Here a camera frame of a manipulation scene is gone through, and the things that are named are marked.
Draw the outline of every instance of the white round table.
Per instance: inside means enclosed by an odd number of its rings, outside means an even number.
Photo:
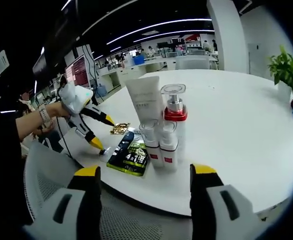
[[[186,85],[186,161],[176,173],[157,172],[148,165],[143,177],[106,166],[122,135],[111,127],[85,117],[108,154],[77,136],[65,135],[73,157],[84,167],[99,164],[101,180],[141,203],[175,214],[190,216],[190,163],[216,169],[225,185],[233,185],[253,205],[255,213],[288,198],[293,192],[293,115],[289,103],[277,98],[270,80],[220,70],[172,70],[147,73],[159,76],[160,86]],[[139,120],[127,88],[115,93],[99,108],[116,123]]]

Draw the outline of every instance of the green leaves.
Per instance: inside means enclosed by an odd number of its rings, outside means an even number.
[[[267,66],[270,75],[274,76],[274,85],[280,81],[286,83],[293,91],[293,57],[280,45],[281,54],[269,57],[270,64]]]

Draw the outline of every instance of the gold packet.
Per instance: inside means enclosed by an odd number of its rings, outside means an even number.
[[[129,125],[130,123],[116,123],[110,133],[115,135],[123,135],[128,130]]]

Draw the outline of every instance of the red label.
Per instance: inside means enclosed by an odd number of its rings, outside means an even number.
[[[172,158],[165,157],[164,161],[167,163],[172,163]]]
[[[152,159],[158,159],[158,155],[156,155],[156,154],[150,154],[150,158],[152,158]]]

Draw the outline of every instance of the computer monitor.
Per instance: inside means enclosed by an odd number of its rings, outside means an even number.
[[[182,44],[185,44],[185,40],[181,37],[172,38],[172,43],[175,45],[182,45]]]
[[[159,43],[157,44],[157,47],[158,47],[159,49],[168,48],[168,47],[169,47],[169,44],[168,44],[167,41],[159,42]]]
[[[89,85],[86,61],[84,55],[78,57],[74,62],[65,68],[67,82],[74,81],[74,85]]]

